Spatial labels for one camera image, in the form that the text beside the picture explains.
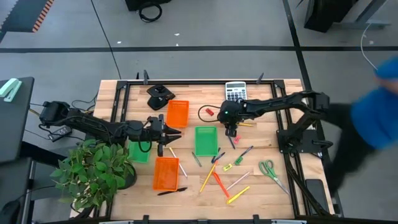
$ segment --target orange basket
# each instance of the orange basket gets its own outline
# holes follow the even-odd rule
[[[188,125],[189,101],[170,100],[167,108],[166,124],[172,128],[185,128]]]
[[[176,191],[179,158],[158,157],[155,162],[154,190]]]

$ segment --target person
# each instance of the person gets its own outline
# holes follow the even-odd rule
[[[375,74],[379,88],[352,104],[331,103],[326,111],[325,121],[341,128],[336,156],[325,167],[332,195],[346,174],[398,140],[398,57],[384,62]]]

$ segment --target calculator screen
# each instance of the calculator screen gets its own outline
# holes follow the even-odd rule
[[[227,88],[244,87],[244,83],[227,84],[226,87],[227,87]]]

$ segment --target green basket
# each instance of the green basket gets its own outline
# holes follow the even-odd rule
[[[146,151],[148,147],[149,147],[149,142],[141,142],[141,148],[143,150]],[[139,149],[138,142],[130,141],[128,159],[132,160],[133,162],[148,163],[149,156],[150,156],[150,151],[142,152]]]
[[[217,127],[197,126],[195,127],[195,155],[217,156]]]

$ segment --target calculator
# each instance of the calculator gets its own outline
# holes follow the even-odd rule
[[[225,83],[225,98],[227,100],[236,101],[237,99],[247,100],[246,83],[245,82],[228,82]]]

